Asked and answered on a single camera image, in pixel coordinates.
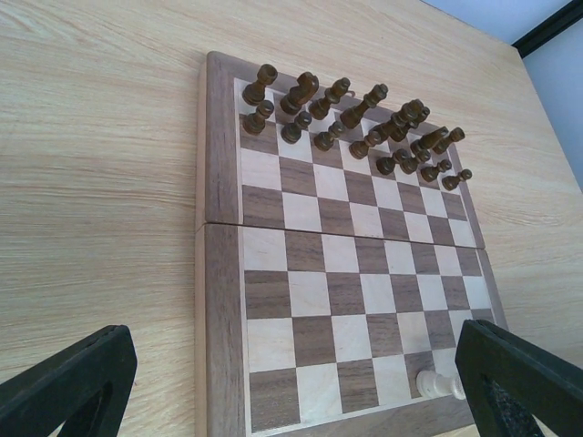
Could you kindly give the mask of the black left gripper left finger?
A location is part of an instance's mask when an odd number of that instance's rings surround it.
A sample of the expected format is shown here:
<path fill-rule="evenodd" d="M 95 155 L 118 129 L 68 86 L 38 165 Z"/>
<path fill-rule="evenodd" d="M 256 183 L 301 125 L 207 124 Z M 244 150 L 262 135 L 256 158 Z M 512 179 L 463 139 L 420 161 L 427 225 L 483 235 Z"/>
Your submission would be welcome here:
<path fill-rule="evenodd" d="M 104 327 L 1 384 L 1 434 L 116 436 L 137 366 L 129 328 Z"/>

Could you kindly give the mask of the light wooden king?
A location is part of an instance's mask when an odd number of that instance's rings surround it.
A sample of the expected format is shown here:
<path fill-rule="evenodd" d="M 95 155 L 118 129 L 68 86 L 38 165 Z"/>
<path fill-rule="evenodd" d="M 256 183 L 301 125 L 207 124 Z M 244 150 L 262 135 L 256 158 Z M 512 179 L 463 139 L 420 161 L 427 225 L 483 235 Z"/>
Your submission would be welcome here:
<path fill-rule="evenodd" d="M 465 390 L 458 374 L 444 376 L 436 371 L 420 371 L 415 379 L 417 390 L 429 399 L 452 395 L 455 399 L 466 399 Z"/>

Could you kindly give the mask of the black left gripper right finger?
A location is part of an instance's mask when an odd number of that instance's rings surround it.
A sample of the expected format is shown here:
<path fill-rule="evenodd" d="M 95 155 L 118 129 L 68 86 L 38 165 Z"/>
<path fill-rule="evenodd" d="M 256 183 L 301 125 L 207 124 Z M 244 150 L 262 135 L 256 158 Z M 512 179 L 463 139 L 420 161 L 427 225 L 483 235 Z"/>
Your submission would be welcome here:
<path fill-rule="evenodd" d="M 455 364 L 482 436 L 582 434 L 582 370 L 487 320 L 465 320 Z"/>

